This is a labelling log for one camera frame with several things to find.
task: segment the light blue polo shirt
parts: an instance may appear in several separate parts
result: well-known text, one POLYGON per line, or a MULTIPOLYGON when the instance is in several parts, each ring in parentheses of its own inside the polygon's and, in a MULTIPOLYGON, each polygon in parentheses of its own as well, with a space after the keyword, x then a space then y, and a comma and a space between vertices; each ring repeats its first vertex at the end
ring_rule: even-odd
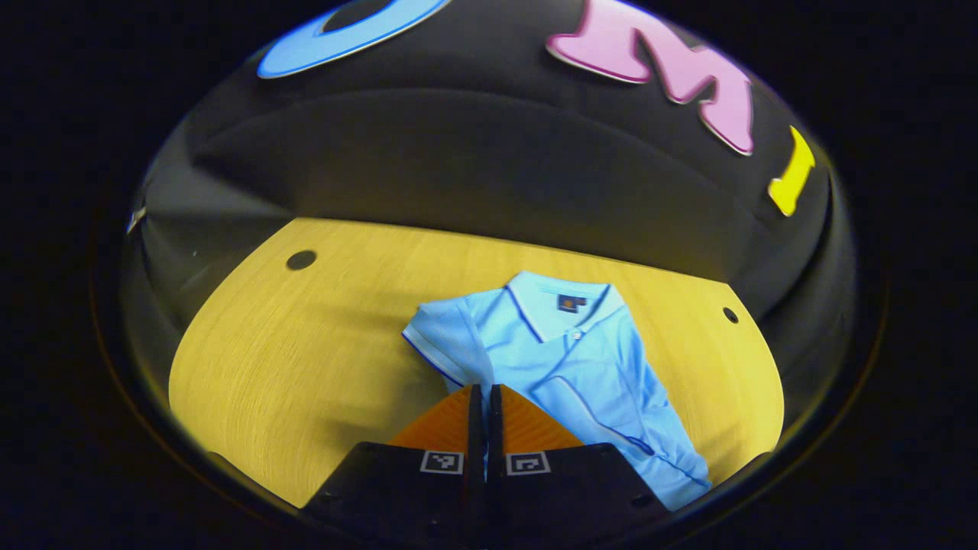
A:
POLYGON ((449 392, 480 384, 488 403, 505 384, 585 444, 614 444, 669 510, 710 489, 614 286, 523 271, 502 289, 422 304, 403 335, 449 392))

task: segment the wooden surface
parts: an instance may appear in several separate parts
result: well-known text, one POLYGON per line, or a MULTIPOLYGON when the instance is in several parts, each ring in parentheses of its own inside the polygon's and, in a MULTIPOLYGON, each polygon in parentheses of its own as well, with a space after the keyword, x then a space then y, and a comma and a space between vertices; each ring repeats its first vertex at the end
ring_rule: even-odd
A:
POLYGON ((500 288, 520 270, 618 288, 713 483, 774 448, 778 371, 725 284, 522 243, 308 218, 266 241, 201 308, 173 361, 172 411, 203 448, 304 506, 355 443, 390 440, 445 396, 401 338, 418 305, 500 288), (289 270, 306 250, 316 261, 289 270))

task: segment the pink letter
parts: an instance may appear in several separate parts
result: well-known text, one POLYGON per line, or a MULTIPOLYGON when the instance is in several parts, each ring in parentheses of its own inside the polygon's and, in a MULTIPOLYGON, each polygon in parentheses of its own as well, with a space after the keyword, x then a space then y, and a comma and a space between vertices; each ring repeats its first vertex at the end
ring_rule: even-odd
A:
POLYGON ((626 82, 643 83, 651 71, 635 55, 645 39, 662 75, 666 95, 684 104, 716 80, 712 100, 700 102, 703 122, 720 139, 750 155, 750 78, 733 63, 704 46, 687 48, 663 22, 617 0, 587 0, 576 34, 555 34, 547 49, 558 59, 626 82))

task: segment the shirt collar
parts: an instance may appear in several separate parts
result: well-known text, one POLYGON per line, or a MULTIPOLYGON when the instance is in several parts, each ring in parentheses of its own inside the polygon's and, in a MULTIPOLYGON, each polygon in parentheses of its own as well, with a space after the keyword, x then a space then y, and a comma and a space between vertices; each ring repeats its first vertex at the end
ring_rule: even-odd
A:
POLYGON ((577 329, 582 333, 587 333, 592 327, 625 305, 625 300, 618 294, 614 285, 576 283, 530 273, 529 271, 521 271, 513 277, 507 283, 507 289, 515 300, 523 320, 526 321, 537 339, 542 343, 559 338, 566 332, 566 326, 561 325, 554 317, 542 315, 533 310, 531 304, 538 303, 533 297, 539 295, 542 290, 598 300, 598 308, 594 309, 591 315, 577 326, 577 329))

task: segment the blue letter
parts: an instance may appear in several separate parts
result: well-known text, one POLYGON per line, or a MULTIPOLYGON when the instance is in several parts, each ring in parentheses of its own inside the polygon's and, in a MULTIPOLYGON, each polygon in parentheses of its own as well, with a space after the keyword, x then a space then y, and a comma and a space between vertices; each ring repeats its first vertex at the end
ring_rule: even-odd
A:
POLYGON ((288 76, 354 54, 421 23, 449 2, 393 0, 362 21, 323 32, 326 22, 342 9, 336 8, 280 38, 258 65, 258 76, 288 76))

